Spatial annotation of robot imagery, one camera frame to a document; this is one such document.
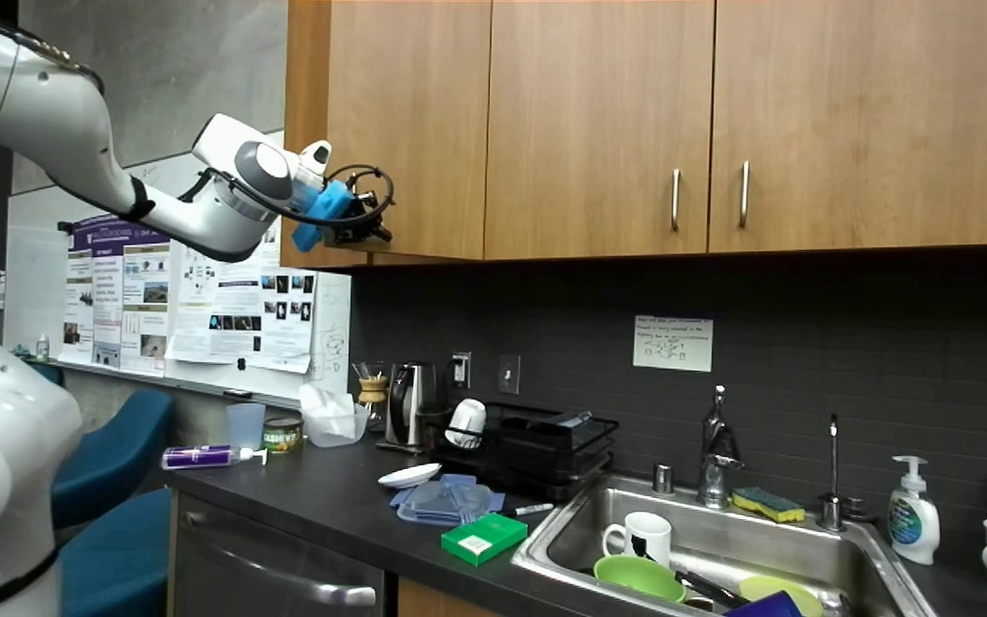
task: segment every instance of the lower cabinet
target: lower cabinet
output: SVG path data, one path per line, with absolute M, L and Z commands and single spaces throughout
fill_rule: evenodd
M 398 579 L 398 617 L 487 617 L 490 608 L 450 595 L 442 588 L 420 587 L 414 579 Z
M 170 617 L 389 612 L 388 572 L 179 492 Z

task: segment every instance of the electrical outlet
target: electrical outlet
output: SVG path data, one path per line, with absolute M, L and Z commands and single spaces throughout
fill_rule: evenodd
M 503 395 L 520 395 L 520 383 L 523 383 L 523 356 L 501 356 L 496 387 Z
M 453 351 L 453 387 L 469 387 L 469 356 L 471 351 Z

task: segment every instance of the black countertop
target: black countertop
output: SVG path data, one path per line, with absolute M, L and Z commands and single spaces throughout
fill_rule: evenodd
M 191 492 L 228 514 L 297 533 L 310 544 L 343 552 L 403 579 L 435 587 L 496 612 L 644 612 L 621 600 L 562 587 L 511 564 L 496 554 L 487 564 L 465 564 L 438 548 L 442 526 L 402 520 L 388 501 L 393 491 L 377 477 L 417 463 L 370 441 L 343 449 L 297 449 L 266 466 L 236 463 L 223 470 L 179 470 L 163 481 L 179 492 Z M 976 572 L 943 564 L 908 564 L 935 612 L 987 612 L 987 581 Z

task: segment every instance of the kitchen sink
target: kitchen sink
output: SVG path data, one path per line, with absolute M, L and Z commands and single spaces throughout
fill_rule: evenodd
M 766 516 L 702 506 L 691 491 L 656 492 L 637 477 L 599 477 L 565 506 L 554 506 L 515 552 L 515 564 L 627 600 L 654 612 L 726 612 L 716 592 L 685 592 L 660 604 L 594 579 L 599 533 L 631 509 L 671 520 L 671 567 L 691 572 L 691 588 L 738 588 L 748 575 L 786 575 L 807 588 L 825 612 L 845 617 L 935 617 L 901 559 L 873 526 L 845 520 L 844 532 L 774 524 Z

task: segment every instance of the soap dispenser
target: soap dispenser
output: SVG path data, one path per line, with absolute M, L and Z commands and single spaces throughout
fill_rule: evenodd
M 894 463 L 903 463 L 908 473 L 901 477 L 901 485 L 889 492 L 889 544 L 901 559 L 931 564 L 931 554 L 940 548 L 940 509 L 920 492 L 928 482 L 917 477 L 920 455 L 894 455 Z

